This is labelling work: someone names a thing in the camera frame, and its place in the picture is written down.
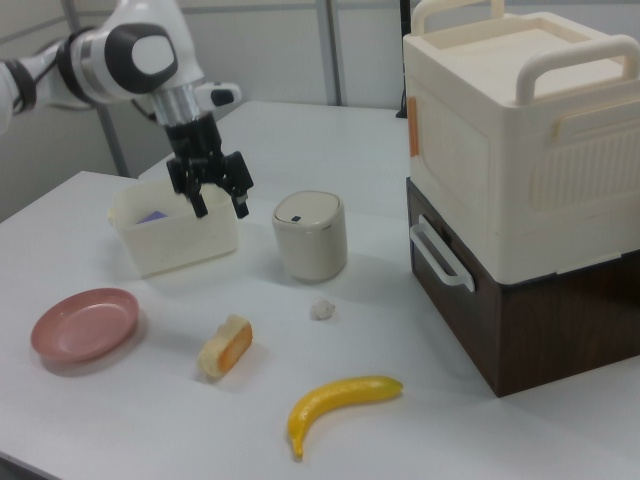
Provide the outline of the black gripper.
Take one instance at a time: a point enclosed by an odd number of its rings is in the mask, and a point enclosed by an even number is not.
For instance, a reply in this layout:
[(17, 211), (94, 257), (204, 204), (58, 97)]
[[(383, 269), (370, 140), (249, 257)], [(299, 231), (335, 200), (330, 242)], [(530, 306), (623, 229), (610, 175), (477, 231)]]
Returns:
[(239, 151), (223, 156), (221, 138), (212, 113), (164, 128), (174, 158), (167, 162), (173, 190), (190, 202), (197, 218), (208, 214), (200, 183), (216, 183), (231, 198), (236, 216), (249, 214), (248, 191), (253, 179)]

